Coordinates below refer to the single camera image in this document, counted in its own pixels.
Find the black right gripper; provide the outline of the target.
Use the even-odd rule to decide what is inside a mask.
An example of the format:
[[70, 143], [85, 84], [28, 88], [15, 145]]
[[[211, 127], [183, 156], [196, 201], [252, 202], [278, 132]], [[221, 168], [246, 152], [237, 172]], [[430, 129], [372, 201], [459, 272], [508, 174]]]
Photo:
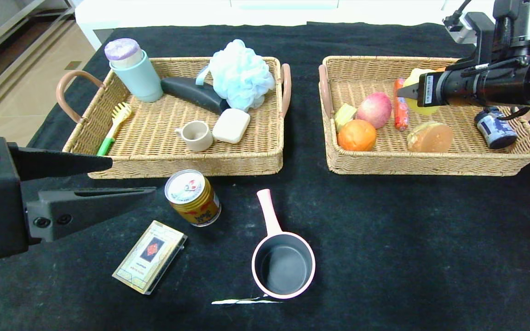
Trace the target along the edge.
[[419, 83], [403, 84], [396, 96], [418, 100], [420, 107], [478, 106], [477, 75], [463, 77], [464, 70], [447, 70], [421, 74]]

